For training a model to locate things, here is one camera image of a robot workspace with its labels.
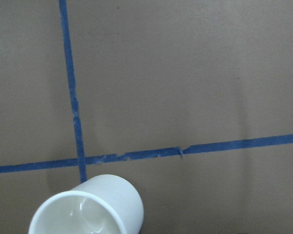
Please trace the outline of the white ceramic cup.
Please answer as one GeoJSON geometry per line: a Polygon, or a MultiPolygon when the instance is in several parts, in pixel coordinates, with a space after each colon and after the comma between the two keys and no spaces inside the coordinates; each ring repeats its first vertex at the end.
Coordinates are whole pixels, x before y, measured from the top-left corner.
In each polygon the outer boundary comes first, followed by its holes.
{"type": "Polygon", "coordinates": [[[117,175],[99,175],[47,199],[30,234],[138,234],[144,206],[136,188],[117,175]]]}

